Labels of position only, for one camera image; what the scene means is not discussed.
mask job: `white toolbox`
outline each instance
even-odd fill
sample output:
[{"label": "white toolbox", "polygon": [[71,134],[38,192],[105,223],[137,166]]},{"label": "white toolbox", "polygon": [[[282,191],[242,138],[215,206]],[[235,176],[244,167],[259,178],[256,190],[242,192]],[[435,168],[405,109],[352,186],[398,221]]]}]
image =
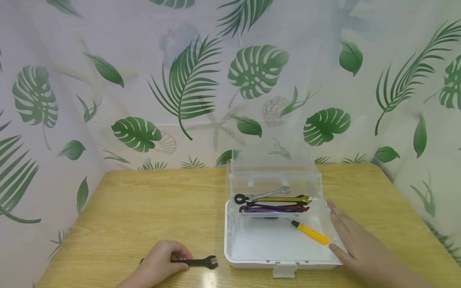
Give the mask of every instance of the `white toolbox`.
[{"label": "white toolbox", "polygon": [[[224,254],[235,268],[273,269],[274,278],[294,278],[296,270],[332,269],[341,265],[328,244],[304,234],[290,222],[298,221],[328,237],[344,249],[330,219],[330,209],[322,192],[322,175],[307,148],[295,153],[269,154],[264,146],[233,151],[227,163],[229,200],[225,205]],[[312,200],[306,212],[241,212],[236,194],[256,195],[288,186],[290,194],[308,195]],[[267,205],[290,203],[259,202]]]}]

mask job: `shower curtain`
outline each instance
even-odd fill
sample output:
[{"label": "shower curtain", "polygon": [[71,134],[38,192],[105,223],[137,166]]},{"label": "shower curtain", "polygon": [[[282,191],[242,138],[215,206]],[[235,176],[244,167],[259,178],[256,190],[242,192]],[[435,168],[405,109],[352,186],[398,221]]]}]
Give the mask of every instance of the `shower curtain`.
[{"label": "shower curtain", "polygon": [[461,2],[0,3],[0,286],[31,287],[109,170],[264,143],[378,165],[461,264]]}]

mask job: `forearm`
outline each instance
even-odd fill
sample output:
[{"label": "forearm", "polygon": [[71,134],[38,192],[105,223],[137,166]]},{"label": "forearm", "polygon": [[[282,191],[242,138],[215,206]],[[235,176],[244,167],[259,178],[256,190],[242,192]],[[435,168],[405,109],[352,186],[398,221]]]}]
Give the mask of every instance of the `forearm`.
[{"label": "forearm", "polygon": [[402,271],[391,285],[393,288],[436,288],[423,276],[410,269]]},{"label": "forearm", "polygon": [[134,271],[130,276],[123,280],[115,288],[151,288],[145,283],[142,275],[138,271]]}]

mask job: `toolbox latch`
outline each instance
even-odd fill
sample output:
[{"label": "toolbox latch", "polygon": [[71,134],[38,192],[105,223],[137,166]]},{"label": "toolbox latch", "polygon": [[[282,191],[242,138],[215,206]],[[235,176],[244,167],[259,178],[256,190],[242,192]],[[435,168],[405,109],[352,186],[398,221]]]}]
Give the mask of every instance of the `toolbox latch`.
[{"label": "toolbox latch", "polygon": [[274,278],[294,278],[296,270],[298,270],[296,264],[281,264],[280,262],[276,262],[272,270],[272,275]]}]

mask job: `screwdriver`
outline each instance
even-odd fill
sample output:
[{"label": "screwdriver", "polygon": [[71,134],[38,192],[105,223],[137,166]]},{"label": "screwdriver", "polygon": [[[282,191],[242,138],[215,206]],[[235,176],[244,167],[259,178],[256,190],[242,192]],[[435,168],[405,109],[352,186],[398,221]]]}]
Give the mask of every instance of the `screwdriver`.
[{"label": "screwdriver", "polygon": [[322,243],[323,245],[328,244],[329,240],[327,237],[323,236],[319,232],[313,230],[312,228],[309,228],[307,226],[304,226],[303,224],[297,222],[297,221],[291,221],[291,224],[298,228],[298,230],[304,232],[306,235],[310,236],[311,238],[317,240],[318,242]]}]

